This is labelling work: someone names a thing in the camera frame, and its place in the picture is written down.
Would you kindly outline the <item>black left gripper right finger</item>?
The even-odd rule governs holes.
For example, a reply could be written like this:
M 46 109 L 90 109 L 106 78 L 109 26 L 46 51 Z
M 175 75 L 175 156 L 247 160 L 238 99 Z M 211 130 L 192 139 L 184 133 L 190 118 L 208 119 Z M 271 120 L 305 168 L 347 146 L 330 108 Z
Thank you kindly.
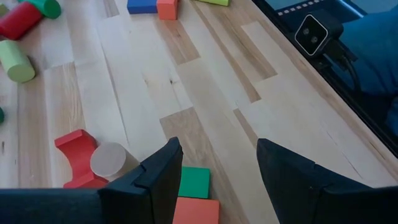
M 370 189 L 266 138 L 257 140 L 257 161 L 280 223 L 348 223 L 334 194 Z

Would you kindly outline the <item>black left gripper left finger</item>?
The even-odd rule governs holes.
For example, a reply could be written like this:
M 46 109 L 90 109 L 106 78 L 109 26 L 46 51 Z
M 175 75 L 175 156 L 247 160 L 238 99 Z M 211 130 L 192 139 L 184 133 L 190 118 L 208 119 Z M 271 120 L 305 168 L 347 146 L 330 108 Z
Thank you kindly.
M 99 190 L 106 223 L 172 223 L 182 174 L 177 137 Z

